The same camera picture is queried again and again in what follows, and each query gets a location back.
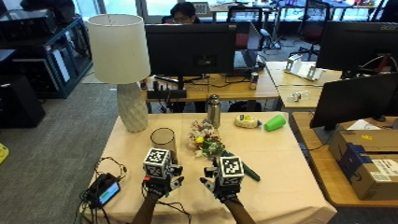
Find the table lamp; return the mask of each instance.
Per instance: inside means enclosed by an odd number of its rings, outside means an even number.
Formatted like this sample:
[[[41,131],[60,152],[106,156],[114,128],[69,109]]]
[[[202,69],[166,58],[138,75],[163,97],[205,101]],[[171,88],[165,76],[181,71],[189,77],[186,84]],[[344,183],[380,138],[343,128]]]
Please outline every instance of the table lamp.
[[[87,36],[94,76],[117,84],[118,113],[126,130],[147,126],[147,109],[137,82],[150,73],[142,18],[133,15],[98,15],[87,19]]]

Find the person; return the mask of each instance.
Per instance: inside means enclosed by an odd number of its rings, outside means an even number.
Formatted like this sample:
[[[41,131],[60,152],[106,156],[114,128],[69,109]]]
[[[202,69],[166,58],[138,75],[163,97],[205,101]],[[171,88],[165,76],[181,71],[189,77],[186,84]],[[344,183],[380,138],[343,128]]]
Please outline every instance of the person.
[[[175,24],[199,23],[195,7],[190,2],[175,3],[170,9],[170,15]]]
[[[145,177],[143,182],[147,188],[146,196],[143,198],[142,205],[133,218],[131,224],[150,224],[151,216],[158,199],[167,194],[173,189],[181,186],[183,177],[170,183],[170,178],[166,181],[150,180],[150,177]],[[237,198],[237,192],[231,188],[225,188],[217,183],[213,183],[206,178],[201,177],[198,180],[202,185],[209,189],[221,203],[225,204],[229,209],[237,224],[255,224],[250,217],[241,201]]]
[[[190,2],[175,3],[170,9],[170,16],[173,17],[175,24],[198,24],[199,18],[197,16],[195,7]],[[198,113],[205,112],[205,103],[194,102],[195,111]],[[185,102],[173,104],[173,112],[182,112],[185,108]]]
[[[147,188],[147,194],[145,196],[142,205],[137,212],[137,215],[134,216],[131,224],[150,224],[157,201],[163,195],[165,195],[165,192],[161,189],[158,189],[157,186]],[[235,193],[218,192],[218,193],[214,193],[214,195],[215,195],[217,199],[219,200],[219,202],[223,203],[226,208],[229,209],[237,224],[255,224],[242,203],[239,202],[239,200],[237,198]]]

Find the yellow object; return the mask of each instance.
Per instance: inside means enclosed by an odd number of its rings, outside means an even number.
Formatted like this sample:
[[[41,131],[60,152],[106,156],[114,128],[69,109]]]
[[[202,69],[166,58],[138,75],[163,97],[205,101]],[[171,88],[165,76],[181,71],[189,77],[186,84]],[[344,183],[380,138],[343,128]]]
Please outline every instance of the yellow object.
[[[235,126],[242,128],[255,128],[261,124],[259,120],[249,115],[237,115]]]
[[[364,134],[362,134],[362,138],[363,138],[363,139],[367,139],[367,140],[372,140],[372,137],[368,136],[368,135],[364,135]]]
[[[202,143],[202,141],[203,141],[203,138],[199,136],[199,137],[195,139],[195,142],[197,142],[197,143]]]
[[[0,143],[0,163],[4,161],[8,155],[9,155],[9,149]]]

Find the black glove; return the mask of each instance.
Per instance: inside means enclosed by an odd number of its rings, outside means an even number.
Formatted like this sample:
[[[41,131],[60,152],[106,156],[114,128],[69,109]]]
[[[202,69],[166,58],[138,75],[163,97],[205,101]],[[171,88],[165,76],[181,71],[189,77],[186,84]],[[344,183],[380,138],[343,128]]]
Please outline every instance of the black glove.
[[[167,193],[177,189],[181,186],[183,180],[183,176],[181,176],[174,181],[170,181],[170,178],[166,179],[158,179],[154,177],[145,177],[142,183],[147,187],[147,193],[157,194],[161,198],[163,195],[167,195]]]
[[[210,190],[210,192],[214,194],[215,198],[221,201],[221,203],[225,203],[225,201],[237,201],[237,192],[230,190],[222,190],[219,185],[206,178],[201,177],[199,182],[203,184],[203,186]]]

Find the lamp shade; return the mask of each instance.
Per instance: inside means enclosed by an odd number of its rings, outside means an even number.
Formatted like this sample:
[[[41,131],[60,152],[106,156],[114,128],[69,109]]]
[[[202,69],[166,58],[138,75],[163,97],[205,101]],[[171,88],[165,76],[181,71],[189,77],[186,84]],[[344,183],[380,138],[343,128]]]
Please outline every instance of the lamp shade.
[[[142,18],[133,15],[98,15],[87,19],[87,36],[95,78],[127,84],[150,73]]]

